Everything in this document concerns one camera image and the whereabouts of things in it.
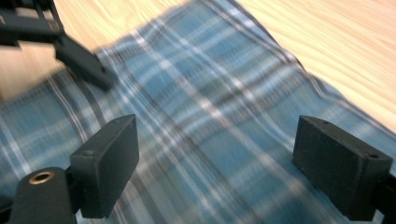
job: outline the screw hole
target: screw hole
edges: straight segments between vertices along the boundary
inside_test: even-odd
[[[369,157],[373,158],[373,159],[378,159],[378,156],[375,155],[374,153],[366,152],[366,154],[367,154]]]
[[[32,185],[43,184],[49,180],[51,180],[55,176],[55,173],[52,171],[41,172],[37,175],[34,175],[29,179],[29,183]]]

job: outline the black plastic block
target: black plastic block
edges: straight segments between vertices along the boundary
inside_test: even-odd
[[[372,220],[372,196],[392,158],[322,119],[300,116],[294,164],[350,220]]]
[[[134,115],[111,120],[70,156],[73,177],[83,182],[84,217],[108,217],[139,161]]]

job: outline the blue plaid fabric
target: blue plaid fabric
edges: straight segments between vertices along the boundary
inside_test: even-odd
[[[308,75],[234,1],[190,1],[98,56],[118,81],[108,92],[61,71],[0,104],[1,195],[35,170],[65,169],[127,114],[140,162],[110,218],[81,223],[348,223],[291,163],[300,115],[396,158],[394,133]]]

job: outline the black clamp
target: black clamp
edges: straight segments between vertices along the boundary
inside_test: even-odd
[[[34,9],[38,18],[19,16],[18,7]],[[44,11],[49,11],[52,19],[47,19]],[[56,59],[74,74],[105,91],[114,85],[114,77],[99,59],[65,33],[53,0],[0,1],[0,45],[18,47],[19,41],[53,44]]]

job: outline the wooden table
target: wooden table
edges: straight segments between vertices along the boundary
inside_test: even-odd
[[[184,0],[55,0],[65,30],[89,49],[111,44]],[[278,43],[396,132],[396,1],[240,0]],[[0,47],[3,99],[62,65],[47,45]]]

